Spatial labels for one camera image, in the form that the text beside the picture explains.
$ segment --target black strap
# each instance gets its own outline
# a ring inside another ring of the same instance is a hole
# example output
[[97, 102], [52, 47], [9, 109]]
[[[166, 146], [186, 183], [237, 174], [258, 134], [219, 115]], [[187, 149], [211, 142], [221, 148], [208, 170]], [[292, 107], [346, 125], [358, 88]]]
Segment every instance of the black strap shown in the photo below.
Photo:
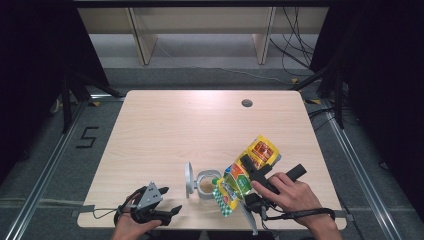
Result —
[[146, 190], [146, 188], [147, 187], [144, 186], [144, 187], [142, 187], [140, 189], [135, 190], [135, 192], [133, 194], [131, 194], [127, 199], [125, 199], [125, 201], [124, 201], [124, 203], [122, 205], [119, 205], [118, 206], [118, 208], [116, 210], [116, 213], [115, 213], [115, 216], [113, 218], [113, 222], [115, 223], [115, 226], [116, 226], [116, 223], [118, 223], [119, 217], [123, 213], [123, 210], [124, 210], [125, 206], [127, 206], [128, 202], [130, 202], [131, 200], [133, 200], [134, 197], [135, 197], [135, 195], [137, 195], [139, 193], [140, 194], [144, 193], [144, 191]]
[[277, 217], [267, 217], [267, 219], [264, 220], [277, 220], [277, 219], [298, 219], [301, 217], [311, 216], [311, 215], [317, 215], [317, 214], [329, 214], [330, 217], [335, 220], [336, 214], [334, 211], [330, 208], [316, 208], [311, 210], [303, 210], [303, 211], [297, 211], [297, 212], [286, 212], [284, 214], [281, 214], [281, 216]]

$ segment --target floor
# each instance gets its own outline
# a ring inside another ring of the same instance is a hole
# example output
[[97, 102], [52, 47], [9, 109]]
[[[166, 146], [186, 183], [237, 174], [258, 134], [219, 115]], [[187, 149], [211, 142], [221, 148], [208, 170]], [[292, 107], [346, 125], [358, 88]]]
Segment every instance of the floor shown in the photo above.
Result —
[[[305, 79], [303, 75], [311, 74], [292, 59], [282, 58], [282, 53], [272, 44], [266, 64], [258, 65], [249, 35], [160, 35], [153, 57], [146, 66], [139, 63], [132, 36], [91, 35], [91, 38], [111, 85], [122, 92], [140, 86], [153, 89], [213, 88], [215, 84], [230, 88], [234, 83], [238, 84], [234, 84], [234, 88], [245, 84], [246, 88], [252, 89], [288, 89], [292, 81], [301, 81]], [[282, 35], [271, 38], [281, 48], [285, 47]], [[305, 35], [302, 39], [313, 48], [317, 36]], [[308, 64], [308, 58], [301, 51], [289, 47], [288, 52]], [[186, 85], [175, 84], [175, 80], [183, 78]], [[319, 81], [305, 88], [303, 98], [317, 100], [315, 90], [318, 85]], [[102, 94], [97, 89], [90, 91]], [[81, 229], [76, 223], [77, 210], [83, 204], [122, 106], [122, 101], [107, 97], [99, 101], [101, 107], [93, 104], [73, 106], [79, 115], [76, 115], [77, 124], [69, 136], [61, 134], [63, 116], [60, 111], [46, 122], [28, 150], [28, 159], [17, 163], [0, 186], [0, 238], [7, 238], [9, 229], [21, 223], [15, 219], [22, 215], [26, 215], [27, 222], [19, 226], [23, 231], [18, 231], [18, 238], [110, 237], [111, 229]], [[308, 112], [313, 112], [329, 105], [331, 98], [322, 99], [321, 104], [305, 106]], [[381, 159], [348, 108], [348, 102], [344, 108], [345, 129], [339, 129], [332, 118], [331, 113], [324, 112], [311, 118], [311, 122], [341, 203], [351, 213], [348, 227], [342, 231], [343, 237], [424, 239], [423, 222], [390, 172], [378, 165]], [[80, 137], [87, 126], [99, 127], [96, 144], [89, 150], [79, 149], [77, 146], [86, 144]], [[63, 143], [63, 151], [57, 149], [58, 143]], [[45, 182], [40, 182], [40, 176], [44, 176]], [[280, 233], [279, 239], [308, 236], [305, 231], [288, 231]], [[203, 232], [200, 238], [208, 239], [207, 233]]]

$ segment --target round hole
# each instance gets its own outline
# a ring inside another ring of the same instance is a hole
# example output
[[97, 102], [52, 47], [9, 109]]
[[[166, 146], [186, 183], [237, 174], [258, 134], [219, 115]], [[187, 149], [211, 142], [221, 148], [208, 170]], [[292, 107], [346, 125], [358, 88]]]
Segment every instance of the round hole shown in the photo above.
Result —
[[244, 107], [251, 107], [253, 105], [253, 102], [250, 99], [244, 99], [243, 101], [241, 101], [241, 105], [243, 105]]

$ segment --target black handheld controller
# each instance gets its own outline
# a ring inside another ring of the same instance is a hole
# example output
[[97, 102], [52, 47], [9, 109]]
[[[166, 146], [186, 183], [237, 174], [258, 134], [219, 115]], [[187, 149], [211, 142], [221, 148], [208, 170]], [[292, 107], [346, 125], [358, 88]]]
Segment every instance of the black handheld controller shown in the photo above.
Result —
[[[265, 177], [265, 175], [272, 170], [272, 167], [270, 165], [266, 164], [261, 169], [256, 169], [252, 159], [247, 154], [241, 158], [241, 162], [244, 168], [246, 169], [246, 171], [249, 173], [250, 181], [257, 181], [260, 184], [262, 184], [264, 187], [268, 188], [270, 191], [276, 194], [280, 193], [278, 189], [275, 186], [273, 186], [271, 183], [269, 183], [268, 179], [266, 179]], [[301, 164], [298, 164], [296, 167], [288, 171], [286, 175], [294, 182], [305, 173], [306, 173], [306, 169]], [[270, 202], [267, 199], [261, 198], [256, 193], [251, 193], [246, 195], [244, 200], [245, 200], [246, 207], [250, 211], [259, 213], [259, 214], [262, 214], [263, 207], [265, 207], [266, 210], [268, 210], [270, 205], [275, 206], [275, 203]]]
[[131, 194], [125, 202], [118, 206], [115, 213], [114, 223], [118, 222], [119, 217], [125, 212], [131, 214], [131, 218], [137, 223], [146, 223], [151, 220], [161, 220], [162, 226], [168, 226], [173, 216], [177, 215], [182, 205], [177, 206], [171, 211], [158, 211], [155, 208], [162, 201], [162, 195], [167, 193], [168, 187], [157, 188], [156, 185], [151, 182], [149, 186], [144, 186], [136, 190]]

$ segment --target wrist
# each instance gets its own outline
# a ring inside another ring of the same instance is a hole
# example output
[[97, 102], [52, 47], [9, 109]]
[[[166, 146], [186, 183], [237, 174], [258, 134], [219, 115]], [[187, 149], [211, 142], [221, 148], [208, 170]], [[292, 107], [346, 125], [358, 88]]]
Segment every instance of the wrist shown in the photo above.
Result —
[[309, 231], [314, 235], [314, 237], [319, 239], [341, 239], [340, 232], [337, 228], [337, 224], [334, 220], [326, 215], [320, 214], [316, 216], [310, 216], [306, 222], [305, 226]]
[[112, 240], [137, 240], [143, 234], [137, 232], [114, 232], [112, 235]]

